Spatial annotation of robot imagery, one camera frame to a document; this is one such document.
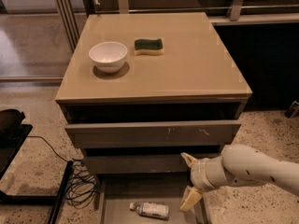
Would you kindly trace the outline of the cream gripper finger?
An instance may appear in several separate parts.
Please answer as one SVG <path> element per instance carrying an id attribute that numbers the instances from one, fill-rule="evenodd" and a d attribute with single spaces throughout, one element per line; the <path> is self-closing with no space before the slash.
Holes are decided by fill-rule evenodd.
<path id="1" fill-rule="evenodd" d="M 181 212 L 190 211 L 202 198 L 203 194 L 200 189 L 187 186 L 184 190 L 179 210 Z"/>
<path id="2" fill-rule="evenodd" d="M 197 159 L 194 156 L 185 152 L 181 153 L 181 157 L 185 160 L 185 163 L 189 168 L 192 168 L 192 166 L 197 162 Z"/>

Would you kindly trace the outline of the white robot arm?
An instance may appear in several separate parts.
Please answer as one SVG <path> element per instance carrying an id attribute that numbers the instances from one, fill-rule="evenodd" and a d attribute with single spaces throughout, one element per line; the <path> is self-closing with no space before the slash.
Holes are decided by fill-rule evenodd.
<path id="1" fill-rule="evenodd" d="M 196 159 L 181 154 L 191 171 L 192 186 L 187 186 L 179 210 L 190 211 L 205 192 L 220 187 L 249 187 L 273 184 L 299 195 L 299 164 L 271 158 L 245 145 L 225 146 L 216 158 Z"/>

